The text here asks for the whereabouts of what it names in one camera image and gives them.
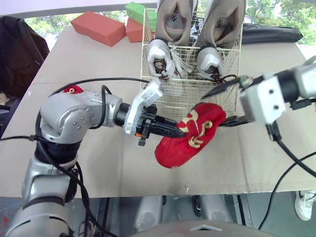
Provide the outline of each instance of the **black cloth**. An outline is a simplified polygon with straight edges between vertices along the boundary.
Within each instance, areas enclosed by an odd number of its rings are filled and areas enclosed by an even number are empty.
[[[23,97],[43,64],[46,41],[23,19],[0,18],[0,91]]]
[[[261,26],[244,23],[242,29],[242,44],[297,42],[302,37],[302,34],[298,30],[289,27]]]

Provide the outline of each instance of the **robotic arm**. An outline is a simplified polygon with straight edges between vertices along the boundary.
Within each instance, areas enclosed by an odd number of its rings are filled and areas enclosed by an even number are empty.
[[[122,126],[125,133],[140,137],[145,145],[150,133],[169,137],[185,134],[177,122],[157,116],[155,102],[163,93],[158,79],[150,82],[134,99],[132,105],[111,94],[105,97],[103,126]],[[79,94],[57,93],[40,109],[42,143],[50,157],[61,167],[78,175],[73,167],[77,151],[86,132],[100,123],[104,108],[101,94],[85,91]],[[65,203],[76,194],[77,184],[50,164],[37,144],[29,163],[22,197],[24,206],[16,213],[8,237],[70,237],[68,210]]]

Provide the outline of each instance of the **tabletop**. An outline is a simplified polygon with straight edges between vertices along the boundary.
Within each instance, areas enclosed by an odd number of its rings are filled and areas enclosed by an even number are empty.
[[[278,72],[304,60],[294,43],[243,45],[240,73],[255,76],[263,71]],[[3,137],[34,134],[41,104],[65,84],[91,78],[140,78],[140,66],[141,43],[130,43],[124,38],[114,47],[108,47],[66,27]],[[138,82],[104,84],[126,103],[131,103],[140,90]],[[82,87],[99,91],[101,85],[101,82],[86,83]],[[315,108],[309,106],[299,111],[287,110],[279,119],[283,141],[298,157],[315,149],[315,118]],[[139,147],[138,138],[124,134],[120,127],[88,131],[79,149],[79,163],[90,197],[268,192],[293,163],[269,140],[264,125],[259,123],[219,128],[202,152],[176,169],[157,163],[154,150],[160,140],[161,137],[151,135],[146,146]],[[25,171],[34,149],[35,143],[24,140],[0,143],[0,196],[21,196]],[[316,169],[316,158],[308,159],[306,164]],[[315,179],[296,167],[279,190],[315,187]]]

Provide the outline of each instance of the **shoe insole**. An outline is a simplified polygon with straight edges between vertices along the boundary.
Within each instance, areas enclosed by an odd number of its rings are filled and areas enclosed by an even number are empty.
[[[219,18],[214,28],[214,40],[215,42],[221,40],[234,28],[235,24],[235,12],[228,18]]]
[[[173,40],[179,40],[184,31],[185,19],[181,17],[178,6],[175,7],[173,13],[166,19],[166,31]]]

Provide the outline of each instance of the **white wire basket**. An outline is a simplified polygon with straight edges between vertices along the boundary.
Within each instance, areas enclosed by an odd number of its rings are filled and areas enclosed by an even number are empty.
[[[155,29],[156,19],[151,17],[149,20],[149,14],[152,16],[153,11],[156,9],[146,8],[144,13],[144,28],[143,28],[143,44],[142,44],[142,64],[141,64],[141,79],[152,80],[148,61],[147,51],[148,44],[154,38],[155,33],[152,29]],[[193,17],[191,28],[190,45],[194,45],[194,42],[198,38],[202,26],[204,24],[204,13],[195,12]],[[239,73],[239,61],[240,61],[240,47],[241,47],[241,33],[238,40],[232,47],[232,49],[217,48],[219,51],[222,63],[225,69],[226,75],[238,75]],[[238,89],[237,86],[231,86],[229,89],[219,95],[207,98],[201,101],[201,97],[208,91],[218,85],[210,80],[199,79],[198,69],[196,63],[196,53],[199,47],[192,46],[176,46],[173,48],[177,51],[178,55],[186,59],[186,63],[193,66],[193,72],[189,73],[185,79],[169,79],[168,81],[162,81],[162,88],[164,95],[156,102],[158,108],[158,114],[175,121],[181,121],[187,116],[188,112],[200,102],[211,102],[220,105],[227,113],[227,116],[232,116],[236,112]],[[181,96],[175,96],[177,91],[181,90]]]

